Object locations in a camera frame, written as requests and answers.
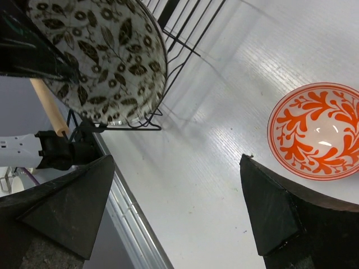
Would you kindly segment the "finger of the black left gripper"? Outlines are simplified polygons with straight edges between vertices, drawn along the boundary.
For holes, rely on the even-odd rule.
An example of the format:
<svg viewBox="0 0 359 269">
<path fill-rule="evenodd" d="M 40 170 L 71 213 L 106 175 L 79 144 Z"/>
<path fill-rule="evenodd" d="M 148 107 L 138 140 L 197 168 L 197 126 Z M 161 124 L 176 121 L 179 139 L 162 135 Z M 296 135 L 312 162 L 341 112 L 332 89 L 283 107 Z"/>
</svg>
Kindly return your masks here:
<svg viewBox="0 0 359 269">
<path fill-rule="evenodd" d="M 1 1 L 1 75 L 77 84 L 79 70 L 26 15 L 28 1 Z"/>
</svg>

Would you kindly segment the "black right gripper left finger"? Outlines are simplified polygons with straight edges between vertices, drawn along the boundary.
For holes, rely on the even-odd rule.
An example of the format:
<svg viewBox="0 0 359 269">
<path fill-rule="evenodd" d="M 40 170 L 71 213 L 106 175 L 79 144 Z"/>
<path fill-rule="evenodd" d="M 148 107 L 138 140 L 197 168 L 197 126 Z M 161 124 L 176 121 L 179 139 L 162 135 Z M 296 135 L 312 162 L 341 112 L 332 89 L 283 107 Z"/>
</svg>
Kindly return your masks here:
<svg viewBox="0 0 359 269">
<path fill-rule="evenodd" d="M 93 251 L 115 163 L 103 156 L 1 197 L 1 268 L 83 268 Z"/>
</svg>

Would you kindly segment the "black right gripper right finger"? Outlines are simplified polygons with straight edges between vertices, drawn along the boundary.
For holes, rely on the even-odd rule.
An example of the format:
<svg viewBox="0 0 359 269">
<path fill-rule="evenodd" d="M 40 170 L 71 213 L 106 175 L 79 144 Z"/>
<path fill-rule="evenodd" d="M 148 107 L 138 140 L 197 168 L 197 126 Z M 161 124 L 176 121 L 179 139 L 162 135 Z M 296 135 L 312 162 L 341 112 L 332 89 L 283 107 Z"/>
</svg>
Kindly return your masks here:
<svg viewBox="0 0 359 269">
<path fill-rule="evenodd" d="M 358 268 L 358 205 L 293 182 L 242 155 L 243 196 L 266 268 Z"/>
</svg>

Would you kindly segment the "black floral patterned bowl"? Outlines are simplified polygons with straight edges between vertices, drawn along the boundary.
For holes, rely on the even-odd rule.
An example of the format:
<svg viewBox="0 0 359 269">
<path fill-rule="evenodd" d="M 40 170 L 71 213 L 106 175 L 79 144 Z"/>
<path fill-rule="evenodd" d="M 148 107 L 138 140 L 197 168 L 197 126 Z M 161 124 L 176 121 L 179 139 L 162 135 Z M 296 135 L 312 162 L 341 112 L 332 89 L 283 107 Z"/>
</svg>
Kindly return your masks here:
<svg viewBox="0 0 359 269">
<path fill-rule="evenodd" d="M 162 31 L 141 1 L 28 1 L 27 15 L 79 72 L 79 83 L 48 89 L 95 123 L 137 122 L 165 92 Z"/>
</svg>

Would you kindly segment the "orange white patterned bowl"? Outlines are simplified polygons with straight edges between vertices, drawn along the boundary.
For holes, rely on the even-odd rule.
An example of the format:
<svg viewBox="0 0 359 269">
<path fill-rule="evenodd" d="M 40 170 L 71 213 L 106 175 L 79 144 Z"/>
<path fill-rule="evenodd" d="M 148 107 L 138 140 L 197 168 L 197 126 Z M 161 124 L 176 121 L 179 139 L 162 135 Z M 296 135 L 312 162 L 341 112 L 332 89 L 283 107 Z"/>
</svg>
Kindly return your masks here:
<svg viewBox="0 0 359 269">
<path fill-rule="evenodd" d="M 358 91 L 330 82 L 290 91 L 271 112 L 267 141 L 299 177 L 329 181 L 358 172 Z"/>
</svg>

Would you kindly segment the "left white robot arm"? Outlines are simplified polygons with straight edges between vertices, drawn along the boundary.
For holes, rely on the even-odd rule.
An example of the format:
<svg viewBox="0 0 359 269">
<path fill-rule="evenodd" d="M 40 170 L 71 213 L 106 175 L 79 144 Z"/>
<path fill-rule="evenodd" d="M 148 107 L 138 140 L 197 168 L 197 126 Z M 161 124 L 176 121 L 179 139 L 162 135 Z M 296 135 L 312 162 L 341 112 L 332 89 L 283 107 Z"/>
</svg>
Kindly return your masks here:
<svg viewBox="0 0 359 269">
<path fill-rule="evenodd" d="M 27 1 L 1 1 L 1 76 L 29 78 L 53 130 L 1 137 L 1 166 L 68 170 L 99 158 L 91 135 L 75 141 L 44 79 L 78 82 L 71 63 L 26 15 Z"/>
</svg>

